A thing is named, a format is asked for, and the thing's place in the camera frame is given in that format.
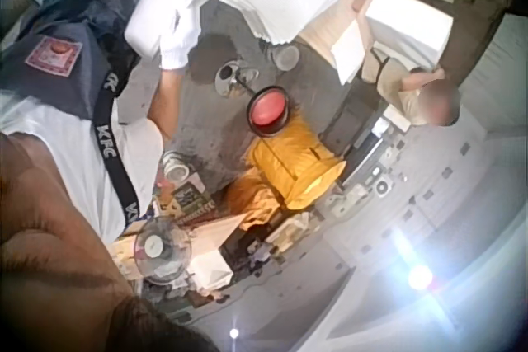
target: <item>patch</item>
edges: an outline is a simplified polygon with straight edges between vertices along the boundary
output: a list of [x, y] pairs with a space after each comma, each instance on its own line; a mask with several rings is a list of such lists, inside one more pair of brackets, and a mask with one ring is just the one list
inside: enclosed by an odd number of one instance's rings
[[26, 64], [43, 72], [54, 74], [55, 76], [68, 77], [83, 43], [69, 42], [44, 36], [40, 43], [31, 51], [26, 58]]

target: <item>beige shirt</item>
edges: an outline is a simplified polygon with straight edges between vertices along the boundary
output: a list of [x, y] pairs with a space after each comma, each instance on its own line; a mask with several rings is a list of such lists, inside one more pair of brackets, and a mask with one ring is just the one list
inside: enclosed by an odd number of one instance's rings
[[[381, 61], [385, 61], [388, 55], [379, 49], [373, 49], [379, 56]], [[369, 51], [365, 56], [365, 63], [363, 64], [363, 72], [361, 78], [365, 82], [376, 83], [378, 72], [380, 70], [380, 63], [376, 57]], [[391, 58], [383, 68], [378, 81], [379, 94], [392, 106], [410, 121], [413, 125], [426, 124], [425, 118], [422, 116], [420, 106], [418, 105], [418, 96], [420, 89], [413, 91], [401, 91], [402, 80], [409, 76], [410, 72], [397, 59]]]

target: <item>hair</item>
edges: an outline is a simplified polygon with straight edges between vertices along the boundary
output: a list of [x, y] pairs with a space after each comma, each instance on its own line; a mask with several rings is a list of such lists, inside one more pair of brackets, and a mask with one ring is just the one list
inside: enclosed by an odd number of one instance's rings
[[450, 109], [445, 115], [442, 127], [450, 127], [459, 120], [460, 117], [460, 92], [458, 87], [447, 79], [433, 80], [424, 87], [432, 95], [446, 95], [450, 98]]
[[126, 298], [112, 313], [107, 352], [219, 352], [198, 331], [172, 323], [154, 306], [138, 297]]

